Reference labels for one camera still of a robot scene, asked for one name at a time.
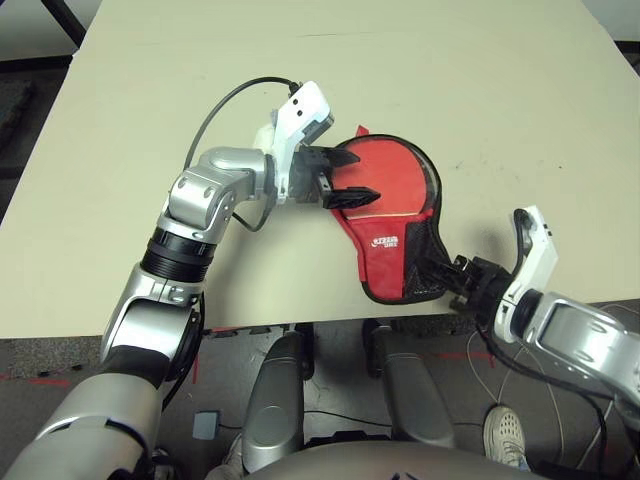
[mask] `black trim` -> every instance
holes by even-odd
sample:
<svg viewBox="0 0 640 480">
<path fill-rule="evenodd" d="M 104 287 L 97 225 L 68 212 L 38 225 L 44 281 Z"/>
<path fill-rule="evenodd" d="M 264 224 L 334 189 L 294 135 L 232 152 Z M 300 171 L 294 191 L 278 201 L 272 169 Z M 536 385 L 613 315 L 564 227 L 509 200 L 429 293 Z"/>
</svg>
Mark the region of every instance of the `black trim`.
<svg viewBox="0 0 640 480">
<path fill-rule="evenodd" d="M 64 0 L 40 0 L 51 16 L 58 22 L 78 48 L 87 34 L 87 30 L 78 20 Z"/>
<path fill-rule="evenodd" d="M 140 262 L 143 270 L 178 282 L 204 280 L 216 245 L 183 238 L 156 228 Z"/>
<path fill-rule="evenodd" d="M 640 55 L 640 42 L 617 41 L 615 43 L 621 53 L 635 53 L 636 55 Z"/>
<path fill-rule="evenodd" d="M 518 338 L 524 337 L 524 331 L 531 323 L 533 314 L 538 308 L 542 293 L 537 290 L 530 289 L 522 296 L 516 309 L 513 312 L 513 318 L 511 319 L 511 333 Z"/>
<path fill-rule="evenodd" d="M 0 167 L 0 180 L 14 180 L 20 178 L 24 167 Z"/>
<path fill-rule="evenodd" d="M 166 377 L 169 365 L 169 359 L 160 352 L 119 345 L 111 348 L 100 373 L 133 375 L 159 388 Z"/>
<path fill-rule="evenodd" d="M 0 73 L 24 72 L 30 70 L 50 70 L 57 68 L 69 68 L 71 55 L 58 57 L 20 58 L 17 60 L 5 60 L 0 62 Z"/>
</svg>

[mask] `table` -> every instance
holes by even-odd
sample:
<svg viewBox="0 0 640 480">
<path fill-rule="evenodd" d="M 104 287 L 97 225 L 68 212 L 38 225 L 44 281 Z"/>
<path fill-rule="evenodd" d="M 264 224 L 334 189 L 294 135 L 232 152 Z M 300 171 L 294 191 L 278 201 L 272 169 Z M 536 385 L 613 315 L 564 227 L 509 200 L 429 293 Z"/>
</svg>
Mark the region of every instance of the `table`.
<svg viewBox="0 0 640 480">
<path fill-rule="evenodd" d="M 560 255 L 550 289 L 586 302 L 640 293 L 640 82 L 579 0 L 110 0 L 0 228 L 0 336 L 102 333 L 203 117 L 261 75 L 321 86 L 336 122 L 319 144 L 363 124 L 421 146 L 442 177 L 450 254 L 510 268 L 509 216 L 537 204 Z M 235 99 L 199 151 L 249 146 L 284 96 Z M 310 205 L 276 209 L 258 234 L 230 225 L 207 295 L 210 326 L 448 304 L 373 303 L 350 240 Z"/>
</svg>

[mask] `red tape line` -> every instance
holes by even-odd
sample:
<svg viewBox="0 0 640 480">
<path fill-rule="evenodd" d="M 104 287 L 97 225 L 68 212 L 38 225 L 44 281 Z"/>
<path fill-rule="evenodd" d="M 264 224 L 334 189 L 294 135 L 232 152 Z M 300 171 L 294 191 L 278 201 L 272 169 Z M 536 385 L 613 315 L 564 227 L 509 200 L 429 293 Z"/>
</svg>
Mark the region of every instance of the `red tape line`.
<svg viewBox="0 0 640 480">
<path fill-rule="evenodd" d="M 71 382 L 65 379 L 58 378 L 30 378 L 29 383 L 33 385 L 51 385 L 54 387 L 67 388 L 71 386 Z"/>
</svg>

